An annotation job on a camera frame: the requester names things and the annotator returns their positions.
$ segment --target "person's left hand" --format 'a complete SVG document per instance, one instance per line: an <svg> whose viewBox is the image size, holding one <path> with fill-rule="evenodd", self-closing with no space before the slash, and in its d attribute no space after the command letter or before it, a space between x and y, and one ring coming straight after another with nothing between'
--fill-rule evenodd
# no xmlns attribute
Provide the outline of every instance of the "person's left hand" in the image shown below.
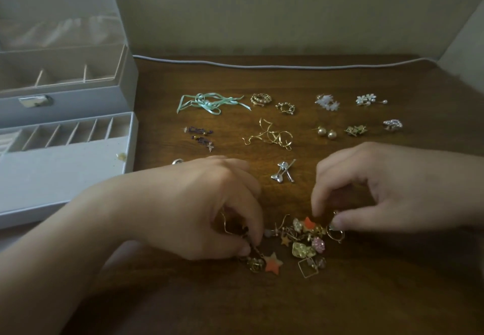
<svg viewBox="0 0 484 335"><path fill-rule="evenodd" d="M110 229L186 259L222 259L250 253L247 241L212 228L222 208L245 219L256 246L264 230L259 182L239 159L213 156L118 176L71 203L102 205Z"/></svg>

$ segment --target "brown tabletop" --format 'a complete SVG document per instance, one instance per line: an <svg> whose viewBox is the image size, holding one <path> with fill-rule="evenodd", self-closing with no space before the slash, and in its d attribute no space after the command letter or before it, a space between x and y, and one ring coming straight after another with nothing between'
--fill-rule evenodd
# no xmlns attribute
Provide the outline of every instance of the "brown tabletop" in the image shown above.
<svg viewBox="0 0 484 335"><path fill-rule="evenodd" d="M339 65L392 63L408 56L212 57L236 64ZM377 141L484 155L484 97L432 63L386 69L237 70L208 65L137 61L135 112L139 119L135 169L159 167L174 159L208 156L208 150L182 131L185 126L213 130L212 154L251 162L262 185L260 202L267 228L285 214L311 214L310 195L318 161L342 148ZM199 108L176 114L184 94L245 96L242 106L222 106L219 116ZM252 106L253 93L273 102ZM388 104L358 107L356 96L374 93ZM330 112L315 104L318 94L341 102ZM275 104L296 106L293 116ZM260 133L259 119L294 136L292 151L242 137ZM401 132L382 122L400 119ZM364 124L368 133L345 134ZM311 130L322 125L337 132L329 140ZM295 183L270 179L280 161L296 159ZM366 191L347 207L368 203ZM189 262L148 247L126 244L123 259L107 265L65 333L108 334L481 334L484 301L481 251L471 231L385 237L348 233L342 244L327 240L327 268L301 276L290 250L278 239L260 249L276 252L280 275L251 273L237 260Z"/></svg>

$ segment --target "wall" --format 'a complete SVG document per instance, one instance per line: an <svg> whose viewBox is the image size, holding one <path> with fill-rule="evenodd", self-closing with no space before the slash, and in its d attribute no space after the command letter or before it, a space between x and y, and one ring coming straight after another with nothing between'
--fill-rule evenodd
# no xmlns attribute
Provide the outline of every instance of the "wall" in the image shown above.
<svg viewBox="0 0 484 335"><path fill-rule="evenodd" d="M135 53L439 57L481 0L118 0Z"/></svg>
<svg viewBox="0 0 484 335"><path fill-rule="evenodd" d="M439 65L484 93L484 0L445 51Z"/></svg>

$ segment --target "white jewelry box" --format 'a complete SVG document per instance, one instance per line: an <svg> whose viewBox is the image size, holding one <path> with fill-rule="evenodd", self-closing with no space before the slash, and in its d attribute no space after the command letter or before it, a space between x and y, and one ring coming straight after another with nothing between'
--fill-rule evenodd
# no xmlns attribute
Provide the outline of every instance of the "white jewelry box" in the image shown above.
<svg viewBox="0 0 484 335"><path fill-rule="evenodd" d="M137 78L116 0L0 0L0 228L132 171Z"/></svg>

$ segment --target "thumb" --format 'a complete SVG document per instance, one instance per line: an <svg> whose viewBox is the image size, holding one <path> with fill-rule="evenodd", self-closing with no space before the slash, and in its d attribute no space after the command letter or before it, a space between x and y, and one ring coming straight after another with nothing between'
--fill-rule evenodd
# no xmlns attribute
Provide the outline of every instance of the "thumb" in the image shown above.
<svg viewBox="0 0 484 335"><path fill-rule="evenodd" d="M388 216L381 205L367 206L338 213L330 225L337 230L389 230Z"/></svg>
<svg viewBox="0 0 484 335"><path fill-rule="evenodd" d="M235 234L229 235L210 230L205 256L207 259L227 259L234 256L247 256L251 248L249 243Z"/></svg>

